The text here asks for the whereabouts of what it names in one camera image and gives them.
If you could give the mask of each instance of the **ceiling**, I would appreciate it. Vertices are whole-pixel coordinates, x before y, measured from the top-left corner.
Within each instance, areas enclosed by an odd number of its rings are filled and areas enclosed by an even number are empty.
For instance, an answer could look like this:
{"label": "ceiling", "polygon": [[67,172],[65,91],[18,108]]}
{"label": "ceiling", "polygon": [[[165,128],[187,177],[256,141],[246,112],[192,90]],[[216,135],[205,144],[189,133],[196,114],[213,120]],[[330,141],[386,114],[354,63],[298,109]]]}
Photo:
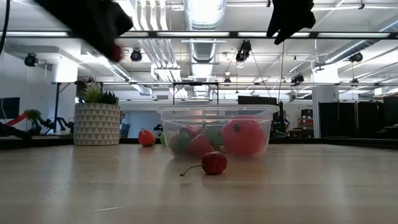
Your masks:
{"label": "ceiling", "polygon": [[[314,0],[315,8],[335,7],[341,0]],[[380,7],[398,7],[394,0],[365,0],[366,6]],[[268,23],[272,16],[272,8],[266,8],[266,1],[247,1],[247,0],[227,0],[226,17],[223,24],[223,30],[267,30]],[[184,11],[181,11],[182,0],[167,1],[167,25],[170,30],[185,30]],[[360,0],[347,0],[339,7],[359,6]],[[5,1],[0,2],[0,20],[4,20]],[[314,11],[317,23],[312,30],[314,31],[345,31],[345,32],[367,32],[375,31],[375,27],[384,21],[393,18],[398,20],[397,9],[370,9],[365,7],[363,10],[327,10]],[[57,22],[52,16],[34,6],[28,0],[15,0],[11,6],[11,18],[9,21],[9,30],[66,30],[61,23]],[[236,68],[234,53],[240,46],[242,40],[228,39],[225,43],[219,44],[216,63],[213,69],[213,80],[222,82],[225,78],[225,72],[231,72],[232,82],[253,82],[261,81],[260,74],[270,82],[278,82],[282,77],[287,81],[293,75],[289,73],[291,69],[316,54],[326,55],[334,52],[350,40],[286,40],[285,44],[274,45],[271,39],[252,39],[252,51],[254,57],[250,56],[246,61],[244,68]],[[90,61],[90,56],[86,51],[90,51],[78,39],[8,39],[7,43],[17,45],[45,45],[56,46],[60,49],[73,54],[82,62],[87,63],[92,70],[81,70],[81,76],[95,76],[103,80],[112,81],[114,75],[105,66],[94,61]],[[118,44],[127,49],[139,48],[137,39],[121,39]],[[383,40],[369,48],[361,51],[364,61],[382,54],[388,50],[397,47],[398,40]],[[186,44],[181,43],[181,39],[172,39],[172,46],[178,65],[181,67],[182,78],[187,78],[190,73],[189,50]],[[351,68],[349,62],[338,62],[339,79],[345,81],[353,76],[375,71],[386,65],[398,62],[398,50],[391,51],[377,59],[370,60],[361,66]],[[139,63],[131,62],[129,54],[125,55],[120,65],[138,81],[149,81],[149,75],[152,62],[144,55],[143,61]],[[307,69],[310,64],[303,66],[302,72],[306,81],[311,80],[311,70]],[[389,70],[388,73],[380,73],[369,77],[366,82],[376,82],[385,78],[397,76],[397,69]]]}

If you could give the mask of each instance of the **plastic bowl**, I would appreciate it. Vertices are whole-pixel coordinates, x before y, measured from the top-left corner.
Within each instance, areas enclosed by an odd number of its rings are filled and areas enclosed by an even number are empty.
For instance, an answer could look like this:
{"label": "plastic bowl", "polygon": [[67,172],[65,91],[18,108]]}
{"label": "plastic bowl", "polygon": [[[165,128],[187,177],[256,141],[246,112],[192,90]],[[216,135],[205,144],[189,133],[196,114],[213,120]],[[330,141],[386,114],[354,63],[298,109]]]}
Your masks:
{"label": "plastic bowl", "polygon": [[277,106],[160,106],[166,146],[177,156],[220,151],[238,157],[265,153]]}

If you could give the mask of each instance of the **planter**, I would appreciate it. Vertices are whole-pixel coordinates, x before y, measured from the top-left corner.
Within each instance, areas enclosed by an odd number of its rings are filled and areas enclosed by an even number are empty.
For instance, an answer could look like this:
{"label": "planter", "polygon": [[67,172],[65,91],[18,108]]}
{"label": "planter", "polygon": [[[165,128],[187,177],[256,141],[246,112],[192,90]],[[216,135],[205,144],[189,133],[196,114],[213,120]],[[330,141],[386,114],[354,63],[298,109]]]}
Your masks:
{"label": "planter", "polygon": [[119,144],[120,107],[103,103],[75,105],[73,141],[77,146]]}

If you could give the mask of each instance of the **wooden table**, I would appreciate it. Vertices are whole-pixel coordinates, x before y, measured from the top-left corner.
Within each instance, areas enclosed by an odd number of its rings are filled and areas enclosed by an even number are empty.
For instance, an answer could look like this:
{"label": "wooden table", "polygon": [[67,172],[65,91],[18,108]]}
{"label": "wooden table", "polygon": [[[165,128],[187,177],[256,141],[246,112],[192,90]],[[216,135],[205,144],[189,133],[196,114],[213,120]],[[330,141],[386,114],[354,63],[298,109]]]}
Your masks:
{"label": "wooden table", "polygon": [[397,223],[398,153],[270,145],[191,170],[160,146],[0,151],[0,223]]}

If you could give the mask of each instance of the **green stem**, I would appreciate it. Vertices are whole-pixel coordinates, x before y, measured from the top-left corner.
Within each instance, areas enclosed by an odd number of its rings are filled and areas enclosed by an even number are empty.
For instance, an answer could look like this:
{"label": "green stem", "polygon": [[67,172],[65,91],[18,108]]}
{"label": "green stem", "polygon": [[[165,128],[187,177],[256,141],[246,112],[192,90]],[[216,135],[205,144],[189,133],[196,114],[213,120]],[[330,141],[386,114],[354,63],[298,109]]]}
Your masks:
{"label": "green stem", "polygon": [[182,174],[180,174],[180,176],[185,177],[185,173],[188,172],[188,170],[195,168],[195,167],[203,167],[204,165],[196,165],[196,166],[191,166],[188,167]]}

